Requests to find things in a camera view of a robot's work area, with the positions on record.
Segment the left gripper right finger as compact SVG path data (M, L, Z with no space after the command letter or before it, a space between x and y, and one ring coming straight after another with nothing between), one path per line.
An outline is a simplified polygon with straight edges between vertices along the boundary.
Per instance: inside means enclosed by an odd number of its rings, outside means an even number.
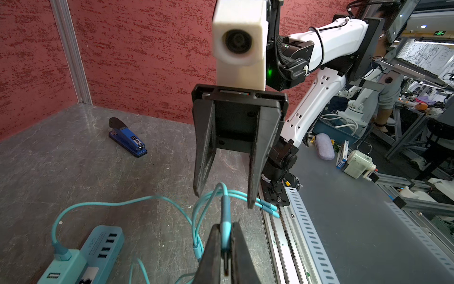
M234 222L231 230L231 283L261 283L239 222Z

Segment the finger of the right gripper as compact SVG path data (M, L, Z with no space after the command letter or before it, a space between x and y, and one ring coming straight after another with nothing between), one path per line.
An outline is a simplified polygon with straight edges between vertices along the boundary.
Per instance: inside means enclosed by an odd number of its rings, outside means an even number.
M193 189L201 197L216 155L215 105L211 100L197 99L193 104L196 134L196 160Z
M277 108L260 107L249 161L248 208L253 209L258 195L261 173L273 146L281 112Z

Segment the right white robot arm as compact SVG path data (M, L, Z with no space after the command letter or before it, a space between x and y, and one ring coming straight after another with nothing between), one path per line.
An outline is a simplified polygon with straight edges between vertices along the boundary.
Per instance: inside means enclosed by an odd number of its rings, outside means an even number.
M218 149L249 154L248 203L259 189L270 194L282 190L325 105L365 73L384 23L381 18L336 17L331 26L316 30L322 51L317 78L290 117L284 93L196 85L195 195L202 195Z

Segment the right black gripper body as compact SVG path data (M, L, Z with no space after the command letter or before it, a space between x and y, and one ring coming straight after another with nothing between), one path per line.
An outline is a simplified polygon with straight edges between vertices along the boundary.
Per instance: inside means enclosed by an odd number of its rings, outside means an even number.
M192 91L193 104L197 99L214 102L217 149L250 153L261 106L281 112L273 146L277 144L288 110L286 93L197 84Z

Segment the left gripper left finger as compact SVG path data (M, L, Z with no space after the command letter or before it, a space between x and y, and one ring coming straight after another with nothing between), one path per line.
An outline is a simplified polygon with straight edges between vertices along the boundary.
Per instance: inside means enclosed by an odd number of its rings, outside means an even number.
M212 226L202 260L193 284L220 284L221 281L221 232L220 225Z

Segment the teal usb charger cube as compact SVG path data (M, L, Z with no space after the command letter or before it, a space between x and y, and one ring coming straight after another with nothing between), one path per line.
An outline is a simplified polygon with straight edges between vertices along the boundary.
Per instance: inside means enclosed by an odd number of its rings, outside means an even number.
M87 268L87 260L80 250L66 249L55 258L42 274L38 284L78 284Z

